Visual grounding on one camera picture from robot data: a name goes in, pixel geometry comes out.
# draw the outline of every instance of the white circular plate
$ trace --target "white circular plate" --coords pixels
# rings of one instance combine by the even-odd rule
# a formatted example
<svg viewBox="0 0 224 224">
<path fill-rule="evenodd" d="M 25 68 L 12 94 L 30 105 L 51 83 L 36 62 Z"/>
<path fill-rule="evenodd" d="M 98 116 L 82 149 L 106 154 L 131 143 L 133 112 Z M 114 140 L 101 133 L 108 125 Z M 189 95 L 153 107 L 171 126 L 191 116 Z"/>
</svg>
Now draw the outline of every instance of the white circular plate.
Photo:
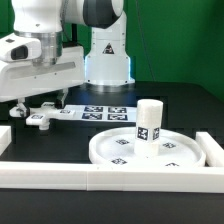
<svg viewBox="0 0 224 224">
<path fill-rule="evenodd" d="M 101 132 L 89 143 L 90 161 L 94 164 L 150 167 L 205 165 L 205 154 L 197 142 L 176 132 L 160 130 L 159 153 L 152 158 L 137 156 L 134 141 L 135 127 Z"/>
</svg>

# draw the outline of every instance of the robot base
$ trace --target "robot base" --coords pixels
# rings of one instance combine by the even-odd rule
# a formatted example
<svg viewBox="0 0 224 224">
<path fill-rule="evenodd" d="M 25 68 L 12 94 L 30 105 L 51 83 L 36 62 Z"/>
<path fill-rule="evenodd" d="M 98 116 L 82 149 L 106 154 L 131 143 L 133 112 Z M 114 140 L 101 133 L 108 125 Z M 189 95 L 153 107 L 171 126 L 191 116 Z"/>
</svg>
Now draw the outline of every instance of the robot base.
<svg viewBox="0 0 224 224">
<path fill-rule="evenodd" d="M 123 92 L 123 91 L 129 91 L 133 90 L 135 88 L 135 82 L 130 82 L 124 85 L 95 85 L 91 83 L 85 83 L 84 88 L 95 91 L 95 92 L 100 92 L 100 93 L 115 93 L 115 92 Z"/>
</svg>

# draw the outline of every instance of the green background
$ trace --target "green background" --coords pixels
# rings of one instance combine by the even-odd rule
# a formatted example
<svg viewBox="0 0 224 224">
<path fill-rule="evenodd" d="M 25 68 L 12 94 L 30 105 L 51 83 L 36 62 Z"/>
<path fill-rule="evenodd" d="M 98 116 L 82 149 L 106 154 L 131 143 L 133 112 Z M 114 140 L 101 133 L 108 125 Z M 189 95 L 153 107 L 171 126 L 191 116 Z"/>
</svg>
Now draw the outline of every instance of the green background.
<svg viewBox="0 0 224 224">
<path fill-rule="evenodd" d="M 0 1 L 0 36 L 5 36 L 12 32 L 14 16 L 10 1 Z M 128 17 L 126 51 L 132 59 L 132 77 L 138 81 L 152 81 L 153 73 L 159 82 L 196 83 L 224 101 L 224 1 L 138 2 L 145 48 L 136 0 L 125 1 Z M 78 40 L 87 54 L 90 28 L 78 26 Z"/>
</svg>

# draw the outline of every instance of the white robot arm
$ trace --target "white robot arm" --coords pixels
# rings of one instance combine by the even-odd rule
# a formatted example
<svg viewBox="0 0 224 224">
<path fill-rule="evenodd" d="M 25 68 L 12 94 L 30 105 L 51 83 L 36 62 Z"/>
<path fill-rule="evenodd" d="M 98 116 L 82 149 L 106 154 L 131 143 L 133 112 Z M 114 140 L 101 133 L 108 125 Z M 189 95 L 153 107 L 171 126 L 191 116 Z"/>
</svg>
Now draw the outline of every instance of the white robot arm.
<svg viewBox="0 0 224 224">
<path fill-rule="evenodd" d="M 61 20 L 107 28 L 123 0 L 12 0 L 14 33 L 0 40 L 0 102 L 84 82 L 82 47 L 62 48 Z"/>
</svg>

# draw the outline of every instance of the black table surface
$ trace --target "black table surface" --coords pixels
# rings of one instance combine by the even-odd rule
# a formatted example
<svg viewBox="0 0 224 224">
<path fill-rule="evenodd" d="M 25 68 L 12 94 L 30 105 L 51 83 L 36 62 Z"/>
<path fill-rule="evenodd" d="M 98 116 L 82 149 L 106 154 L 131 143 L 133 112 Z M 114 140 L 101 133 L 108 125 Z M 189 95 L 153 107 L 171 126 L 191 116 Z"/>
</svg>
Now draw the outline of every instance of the black table surface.
<svg viewBox="0 0 224 224">
<path fill-rule="evenodd" d="M 40 107 L 57 92 L 27 98 Z M 186 83 L 137 82 L 133 90 L 97 93 L 69 90 L 66 104 L 136 107 L 139 99 L 164 103 L 162 128 L 195 138 L 207 131 L 224 145 L 224 103 Z M 97 133 L 135 123 L 51 120 L 48 131 L 11 118 L 15 101 L 0 104 L 0 125 L 11 125 L 12 143 L 0 161 L 90 163 L 88 143 Z M 223 223 L 224 194 L 175 192 L 87 192 L 0 189 L 0 223 Z"/>
</svg>

